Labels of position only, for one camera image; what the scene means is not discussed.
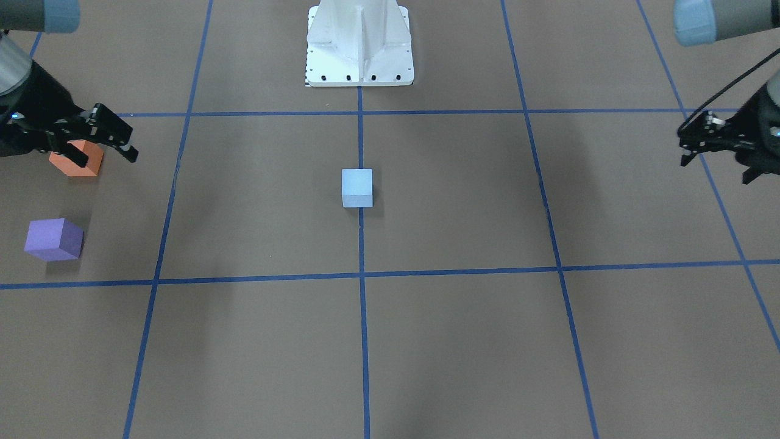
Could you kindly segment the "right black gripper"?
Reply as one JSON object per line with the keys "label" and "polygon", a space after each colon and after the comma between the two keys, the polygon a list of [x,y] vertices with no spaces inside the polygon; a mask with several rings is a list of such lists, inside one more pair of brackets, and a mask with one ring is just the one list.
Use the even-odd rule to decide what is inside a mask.
{"label": "right black gripper", "polygon": [[86,167],[88,155],[68,143],[62,128],[55,126],[81,112],[70,92],[33,61],[27,79],[2,96],[1,156],[56,152],[76,166]]}

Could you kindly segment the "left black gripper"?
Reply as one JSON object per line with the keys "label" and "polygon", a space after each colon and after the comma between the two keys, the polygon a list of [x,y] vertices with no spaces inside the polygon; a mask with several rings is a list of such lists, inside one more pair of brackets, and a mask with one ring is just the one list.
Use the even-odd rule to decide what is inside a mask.
{"label": "left black gripper", "polygon": [[778,174],[778,104],[761,86],[737,111],[736,125],[746,141],[753,143],[750,150],[735,154],[739,164],[746,167],[742,184],[748,185],[765,173]]}

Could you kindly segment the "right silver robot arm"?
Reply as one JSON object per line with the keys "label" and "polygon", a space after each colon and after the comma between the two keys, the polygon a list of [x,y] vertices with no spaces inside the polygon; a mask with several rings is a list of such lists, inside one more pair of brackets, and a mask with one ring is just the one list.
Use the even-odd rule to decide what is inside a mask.
{"label": "right silver robot arm", "polygon": [[59,123],[81,109],[70,92],[34,60],[44,34],[72,34],[80,26],[78,1],[2,2],[2,156],[52,152],[76,166],[88,156],[70,144]]}

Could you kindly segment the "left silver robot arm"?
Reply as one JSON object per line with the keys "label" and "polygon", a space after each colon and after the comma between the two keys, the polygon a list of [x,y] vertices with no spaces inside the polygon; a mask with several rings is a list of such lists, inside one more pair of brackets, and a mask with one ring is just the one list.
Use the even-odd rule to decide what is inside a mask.
{"label": "left silver robot arm", "polygon": [[[756,34],[779,26],[777,1],[676,1],[673,11],[675,38],[685,47],[709,45],[734,37]],[[686,151],[681,166],[698,155],[733,152],[745,167],[742,184],[779,173],[779,83],[772,75],[733,116],[719,118],[708,109],[724,92],[778,57],[778,50],[741,73],[708,98],[676,131],[679,147]]]}

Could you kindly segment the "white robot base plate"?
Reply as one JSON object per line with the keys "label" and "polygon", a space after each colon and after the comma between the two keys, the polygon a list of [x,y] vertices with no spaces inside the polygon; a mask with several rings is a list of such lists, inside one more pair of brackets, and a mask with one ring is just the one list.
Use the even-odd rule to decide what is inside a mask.
{"label": "white robot base plate", "polygon": [[398,2],[320,1],[307,19],[307,87],[413,84],[409,10]]}

